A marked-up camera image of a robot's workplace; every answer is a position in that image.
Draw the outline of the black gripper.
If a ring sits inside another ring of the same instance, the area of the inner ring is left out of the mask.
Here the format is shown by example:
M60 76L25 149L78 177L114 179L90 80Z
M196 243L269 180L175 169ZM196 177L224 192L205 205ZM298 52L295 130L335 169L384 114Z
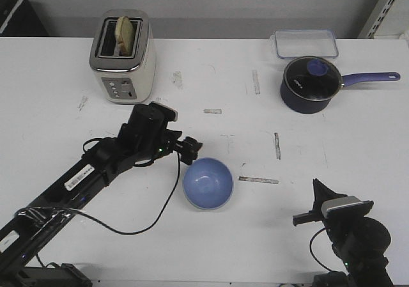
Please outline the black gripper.
M164 129L160 135L158 156L167 156L175 151L180 155L181 161L189 166L197 159L203 144L192 137L179 141L181 135L182 131Z
M335 215L343 212L347 205L324 203L328 200L346 197L346 194L340 194L332 191L317 178L313 180L314 202L313 209L307 213L301 213L292 217L292 225L298 226L308 222L324 223L325 227L333 232L342 230L342 224L334 219Z

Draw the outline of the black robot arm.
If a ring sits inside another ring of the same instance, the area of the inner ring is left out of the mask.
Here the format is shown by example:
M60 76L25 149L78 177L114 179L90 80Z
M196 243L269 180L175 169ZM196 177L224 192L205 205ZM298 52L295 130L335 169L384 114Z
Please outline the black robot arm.
M294 215L294 226L322 222L334 254L343 262L346 272L331 270L314 276L313 286L392 286L387 273L389 261L384 252L391 243L388 229L368 217L374 202L336 193L317 178L313 180L313 208Z
M1 278L10 280L67 225L102 189L133 167L178 153L191 165L202 143L170 130L178 113L162 104L136 104L116 137L95 138L80 161L57 179L1 229L4 238L14 231L18 239L1 252Z

